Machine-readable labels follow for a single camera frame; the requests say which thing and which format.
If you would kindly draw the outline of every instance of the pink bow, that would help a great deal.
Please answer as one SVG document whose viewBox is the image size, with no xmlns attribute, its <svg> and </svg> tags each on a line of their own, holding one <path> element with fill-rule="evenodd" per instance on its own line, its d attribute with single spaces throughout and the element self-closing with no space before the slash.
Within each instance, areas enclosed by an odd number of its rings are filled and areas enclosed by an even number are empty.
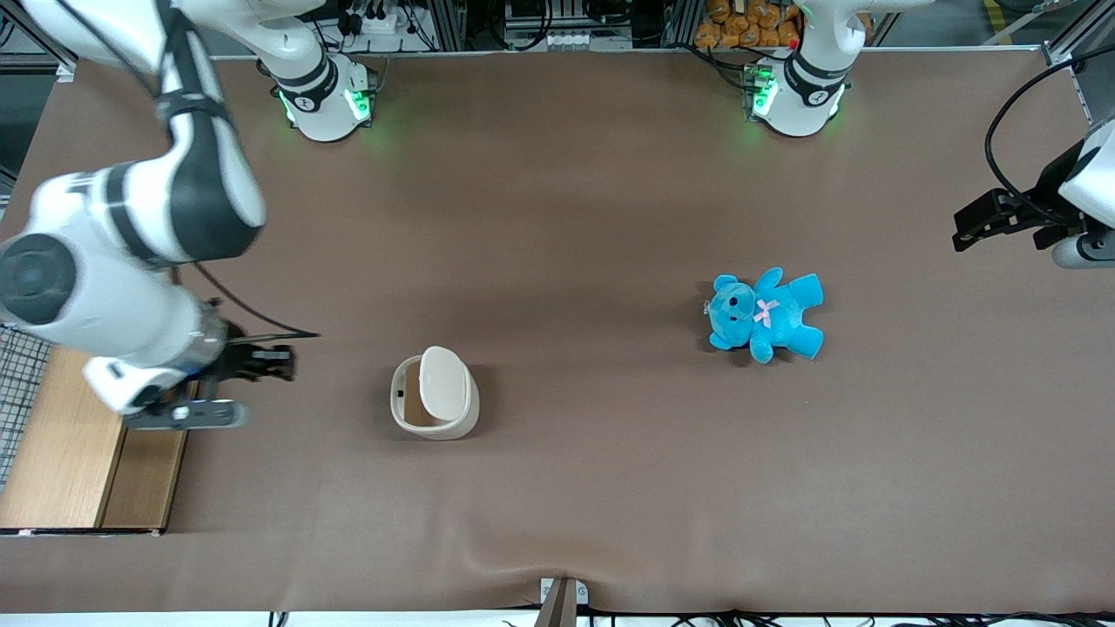
<svg viewBox="0 0 1115 627">
<path fill-rule="evenodd" d="M 760 299 L 755 305 L 758 305 L 759 309 L 763 310 L 763 311 L 759 311 L 758 314 L 755 315 L 755 321 L 756 322 L 763 322 L 763 326 L 769 329 L 770 328 L 770 310 L 774 309 L 775 307 L 778 307 L 778 301 L 777 300 L 772 300 L 770 302 L 767 302 L 767 301 Z"/>
</svg>

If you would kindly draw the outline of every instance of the table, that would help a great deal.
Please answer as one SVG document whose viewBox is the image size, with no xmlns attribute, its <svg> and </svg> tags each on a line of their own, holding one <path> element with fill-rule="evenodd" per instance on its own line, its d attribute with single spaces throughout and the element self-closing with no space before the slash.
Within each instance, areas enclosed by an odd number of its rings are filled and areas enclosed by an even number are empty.
<svg viewBox="0 0 1115 627">
<path fill-rule="evenodd" d="M 501 607 L 555 573 L 612 610 L 1111 607 L 1115 273 L 950 245 L 1041 67 L 865 54 L 793 141 L 687 55 L 400 59 L 375 128 L 316 145 L 221 64 L 271 214 L 211 269 L 323 336 L 295 383 L 224 387 L 255 417 L 191 435 L 165 537 L 0 542 L 0 610 Z M 1026 184 L 1085 127 L 1056 77 L 1002 166 Z M 127 77 L 84 65 L 13 205 L 163 149 Z M 824 281 L 817 360 L 709 351 L 709 281 L 773 264 Z M 479 386 L 465 440 L 392 423 L 391 373 L 430 345 Z"/>
</svg>

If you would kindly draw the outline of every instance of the green led light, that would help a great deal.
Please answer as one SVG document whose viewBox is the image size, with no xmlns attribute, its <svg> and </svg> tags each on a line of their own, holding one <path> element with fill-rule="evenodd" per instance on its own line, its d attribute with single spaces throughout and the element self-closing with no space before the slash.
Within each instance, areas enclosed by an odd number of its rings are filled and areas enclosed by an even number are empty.
<svg viewBox="0 0 1115 627">
<path fill-rule="evenodd" d="M 361 91 L 345 90 L 345 98 L 348 99 L 349 108 L 357 119 L 368 118 L 368 97 Z"/>
<path fill-rule="evenodd" d="M 755 96 L 755 115 L 766 115 L 770 113 L 770 104 L 774 103 L 774 97 L 778 95 L 778 81 L 770 79 L 766 87 L 759 90 Z"/>
<path fill-rule="evenodd" d="M 294 113 L 290 110 L 290 102 L 287 100 L 287 96 L 282 91 L 279 91 L 279 99 L 282 100 L 282 106 L 287 109 L 287 119 L 289 119 L 291 124 L 294 124 Z"/>
</svg>

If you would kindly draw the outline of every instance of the teddy bear ear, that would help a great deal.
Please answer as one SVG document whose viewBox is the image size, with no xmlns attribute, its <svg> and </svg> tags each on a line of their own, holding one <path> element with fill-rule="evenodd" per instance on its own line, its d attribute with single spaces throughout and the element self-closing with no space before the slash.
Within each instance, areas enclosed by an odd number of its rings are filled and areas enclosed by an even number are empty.
<svg viewBox="0 0 1115 627">
<path fill-rule="evenodd" d="M 728 340 L 716 334 L 708 336 L 708 343 L 720 350 L 731 350 L 731 345 L 728 344 Z"/>
<path fill-rule="evenodd" d="M 731 274 L 720 274 L 719 277 L 716 278 L 715 281 L 712 281 L 712 288 L 716 289 L 717 291 L 720 291 L 724 288 L 738 282 L 739 279 L 733 277 Z"/>
</svg>

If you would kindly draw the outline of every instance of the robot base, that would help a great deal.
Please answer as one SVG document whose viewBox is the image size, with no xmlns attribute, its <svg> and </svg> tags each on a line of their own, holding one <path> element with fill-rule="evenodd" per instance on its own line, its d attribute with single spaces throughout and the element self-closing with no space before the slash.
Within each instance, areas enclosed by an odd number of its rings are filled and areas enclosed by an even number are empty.
<svg viewBox="0 0 1115 627">
<path fill-rule="evenodd" d="M 840 107 L 844 95 L 841 86 L 835 95 L 817 91 L 820 106 L 807 105 L 788 87 L 786 64 L 777 59 L 763 59 L 744 68 L 744 85 L 753 88 L 744 93 L 747 119 L 764 122 L 777 133 L 789 137 L 806 137 L 821 131 Z"/>
<path fill-rule="evenodd" d="M 297 97 L 291 103 L 280 93 L 291 128 L 298 128 L 314 142 L 336 142 L 361 126 L 371 126 L 376 108 L 378 75 L 345 55 L 329 55 L 329 58 L 337 65 L 337 87 L 317 110 L 302 110 Z"/>
</svg>

